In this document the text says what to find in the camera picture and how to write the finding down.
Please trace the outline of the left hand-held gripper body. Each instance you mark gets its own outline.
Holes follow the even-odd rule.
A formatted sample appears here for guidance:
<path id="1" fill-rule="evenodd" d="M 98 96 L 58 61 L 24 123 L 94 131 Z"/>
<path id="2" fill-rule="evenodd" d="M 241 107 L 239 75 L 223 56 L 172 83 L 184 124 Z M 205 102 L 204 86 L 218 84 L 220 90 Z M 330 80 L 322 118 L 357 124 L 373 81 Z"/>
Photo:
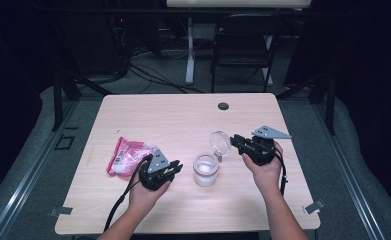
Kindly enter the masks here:
<path id="1" fill-rule="evenodd" d="M 146 163 L 139 171 L 139 180 L 149 190 L 159 189 L 167 180 L 164 173 L 170 168 L 170 163 L 160 149 L 145 157 Z"/>

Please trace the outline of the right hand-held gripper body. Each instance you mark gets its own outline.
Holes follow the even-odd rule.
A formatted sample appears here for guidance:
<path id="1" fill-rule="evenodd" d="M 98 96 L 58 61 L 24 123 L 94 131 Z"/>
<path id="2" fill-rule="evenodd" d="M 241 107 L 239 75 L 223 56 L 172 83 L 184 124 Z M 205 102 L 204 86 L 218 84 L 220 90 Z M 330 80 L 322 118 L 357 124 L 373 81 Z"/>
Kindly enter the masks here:
<path id="1" fill-rule="evenodd" d="M 276 139 L 291 139 L 292 136 L 269 126 L 262 126 L 252 132 L 246 145 L 251 149 L 250 158 L 256 165 L 269 164 L 276 156 Z"/>

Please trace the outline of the clear glass jar with lid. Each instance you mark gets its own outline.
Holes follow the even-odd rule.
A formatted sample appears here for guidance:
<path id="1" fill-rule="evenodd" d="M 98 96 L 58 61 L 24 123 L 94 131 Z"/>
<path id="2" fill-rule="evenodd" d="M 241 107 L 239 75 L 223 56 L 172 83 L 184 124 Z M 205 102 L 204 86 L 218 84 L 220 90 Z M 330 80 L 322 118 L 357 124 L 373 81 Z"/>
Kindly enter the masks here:
<path id="1" fill-rule="evenodd" d="M 230 137 L 223 131 L 209 135 L 209 153 L 199 154 L 193 161 L 193 178 L 197 185 L 210 187 L 215 184 L 219 166 L 230 151 Z"/>

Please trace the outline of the pink snack bag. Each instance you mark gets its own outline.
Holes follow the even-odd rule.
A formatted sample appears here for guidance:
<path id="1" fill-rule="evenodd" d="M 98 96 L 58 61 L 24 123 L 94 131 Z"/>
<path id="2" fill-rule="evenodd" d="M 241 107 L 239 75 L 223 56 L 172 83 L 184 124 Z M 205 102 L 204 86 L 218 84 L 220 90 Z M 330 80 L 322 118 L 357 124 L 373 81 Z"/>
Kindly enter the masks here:
<path id="1" fill-rule="evenodd" d="M 106 172 L 110 176 L 129 177 L 144 157 L 153 154 L 157 147 L 140 141 L 128 141 L 120 137 Z"/>

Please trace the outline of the person's right hand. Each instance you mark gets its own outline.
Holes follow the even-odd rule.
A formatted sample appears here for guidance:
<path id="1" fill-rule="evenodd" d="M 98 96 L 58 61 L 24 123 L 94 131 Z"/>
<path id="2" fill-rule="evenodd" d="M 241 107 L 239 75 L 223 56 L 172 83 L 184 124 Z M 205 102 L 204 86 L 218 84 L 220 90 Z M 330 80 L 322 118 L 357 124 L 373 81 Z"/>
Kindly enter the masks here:
<path id="1" fill-rule="evenodd" d="M 242 159 L 246 167 L 252 172 L 254 182 L 259 189 L 266 203 L 272 198 L 281 198 L 279 180 L 281 175 L 281 162 L 279 158 L 282 156 L 282 147 L 278 142 L 274 142 L 276 153 L 278 156 L 262 166 L 256 165 L 247 154 L 242 155 Z"/>

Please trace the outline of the person's left hand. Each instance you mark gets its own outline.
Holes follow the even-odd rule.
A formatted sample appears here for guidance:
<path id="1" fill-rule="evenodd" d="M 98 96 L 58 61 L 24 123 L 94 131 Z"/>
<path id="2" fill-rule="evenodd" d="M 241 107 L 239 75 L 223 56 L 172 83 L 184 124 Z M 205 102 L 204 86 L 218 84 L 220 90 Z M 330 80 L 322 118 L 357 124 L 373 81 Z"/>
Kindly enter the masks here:
<path id="1" fill-rule="evenodd" d="M 155 206 L 157 201 L 166 193 L 171 182 L 167 181 L 159 189 L 146 189 L 139 178 L 132 184 L 127 212 L 133 217 L 143 219 Z"/>

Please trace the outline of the grey tape piece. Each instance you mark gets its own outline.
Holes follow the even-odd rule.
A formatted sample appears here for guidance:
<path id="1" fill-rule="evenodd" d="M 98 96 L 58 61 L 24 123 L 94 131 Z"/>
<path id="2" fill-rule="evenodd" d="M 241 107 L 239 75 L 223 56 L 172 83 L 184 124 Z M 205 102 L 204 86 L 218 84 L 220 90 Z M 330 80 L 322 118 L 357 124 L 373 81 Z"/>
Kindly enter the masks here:
<path id="1" fill-rule="evenodd" d="M 49 215 L 53 217 L 58 217 L 60 215 L 70 215 L 72 212 L 72 208 L 69 207 L 58 207 L 58 208 L 52 208 L 49 211 Z"/>
<path id="2" fill-rule="evenodd" d="M 308 206 L 304 206 L 303 211 L 307 214 L 319 213 L 324 206 L 325 203 L 322 200 L 317 200 Z"/>

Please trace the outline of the black metal stand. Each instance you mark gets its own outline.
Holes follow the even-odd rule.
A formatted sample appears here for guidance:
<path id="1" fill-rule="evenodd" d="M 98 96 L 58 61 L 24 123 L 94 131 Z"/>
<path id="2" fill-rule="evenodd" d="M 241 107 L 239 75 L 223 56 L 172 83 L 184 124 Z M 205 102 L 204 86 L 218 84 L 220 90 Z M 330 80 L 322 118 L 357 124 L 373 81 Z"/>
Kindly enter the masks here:
<path id="1" fill-rule="evenodd" d="M 278 94 L 277 99 L 286 99 L 302 89 L 312 86 L 312 91 L 308 96 L 311 104 L 320 104 L 323 99 L 326 99 L 325 108 L 325 126 L 331 135 L 335 134 L 334 131 L 334 109 L 335 109 L 335 88 L 336 83 L 330 73 L 320 73 L 307 81 L 299 84 L 295 84 L 288 90 Z"/>
<path id="2" fill-rule="evenodd" d="M 111 91 L 90 81 L 82 74 L 69 70 L 58 70 L 53 78 L 53 97 L 54 97 L 54 125 L 52 130 L 56 131 L 63 122 L 63 95 L 66 95 L 72 101 L 78 101 L 81 98 L 81 92 L 77 84 L 83 84 L 95 92 L 107 96 Z"/>

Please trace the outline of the black folding chair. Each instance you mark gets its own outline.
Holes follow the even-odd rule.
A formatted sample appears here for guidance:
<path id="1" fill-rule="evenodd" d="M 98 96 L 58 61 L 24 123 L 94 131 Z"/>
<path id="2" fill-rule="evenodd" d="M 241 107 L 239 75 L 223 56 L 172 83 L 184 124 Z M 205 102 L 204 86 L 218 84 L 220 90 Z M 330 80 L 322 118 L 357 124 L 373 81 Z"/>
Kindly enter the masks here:
<path id="1" fill-rule="evenodd" d="M 232 14 L 215 25 L 210 65 L 211 92 L 215 92 L 216 68 L 266 69 L 263 91 L 267 90 L 277 42 L 285 30 L 282 19 L 266 14 Z"/>

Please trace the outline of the grey box under desk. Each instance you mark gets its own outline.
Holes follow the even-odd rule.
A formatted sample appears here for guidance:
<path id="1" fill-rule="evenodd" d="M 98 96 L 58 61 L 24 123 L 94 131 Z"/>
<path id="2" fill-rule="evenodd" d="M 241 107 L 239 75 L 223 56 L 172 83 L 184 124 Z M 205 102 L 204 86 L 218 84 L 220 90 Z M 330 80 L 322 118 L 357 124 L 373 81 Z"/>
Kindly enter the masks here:
<path id="1" fill-rule="evenodd" d="M 194 23 L 192 26 L 192 36 L 194 39 L 213 40 L 214 29 L 214 24 Z"/>

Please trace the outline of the white desk top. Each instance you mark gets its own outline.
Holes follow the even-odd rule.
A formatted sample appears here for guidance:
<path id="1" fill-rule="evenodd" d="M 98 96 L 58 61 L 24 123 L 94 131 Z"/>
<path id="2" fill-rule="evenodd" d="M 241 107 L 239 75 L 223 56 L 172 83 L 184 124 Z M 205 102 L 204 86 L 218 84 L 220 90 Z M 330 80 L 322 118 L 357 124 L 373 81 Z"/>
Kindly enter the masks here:
<path id="1" fill-rule="evenodd" d="M 166 0 L 176 8 L 309 8 L 313 0 Z"/>

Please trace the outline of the aluminium floor rail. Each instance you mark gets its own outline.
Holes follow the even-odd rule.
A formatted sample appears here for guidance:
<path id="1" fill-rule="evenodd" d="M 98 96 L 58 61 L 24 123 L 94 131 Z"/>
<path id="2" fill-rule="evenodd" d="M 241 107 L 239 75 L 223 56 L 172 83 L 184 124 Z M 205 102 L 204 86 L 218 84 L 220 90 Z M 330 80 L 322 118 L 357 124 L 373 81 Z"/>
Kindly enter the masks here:
<path id="1" fill-rule="evenodd" d="M 343 153 L 343 150 L 335 135 L 331 133 L 325 122 L 325 112 L 320 105 L 313 104 L 312 109 L 319 119 L 319 124 L 324 132 L 327 141 L 332 147 L 336 156 L 336 165 L 338 166 L 341 177 L 348 190 L 350 198 L 354 204 L 356 212 L 360 217 L 362 224 L 370 240 L 385 240 L 385 236 L 376 221 L 376 218 L 369 206 L 368 201 L 361 190 L 357 178 L 355 177 L 349 162 Z"/>
<path id="2" fill-rule="evenodd" d="M 61 120 L 51 128 L 53 106 L 44 105 L 36 126 L 0 185 L 0 240 L 4 240 L 22 207 L 37 183 L 48 155 L 60 139 L 65 123 L 75 111 L 78 101 L 62 108 Z"/>

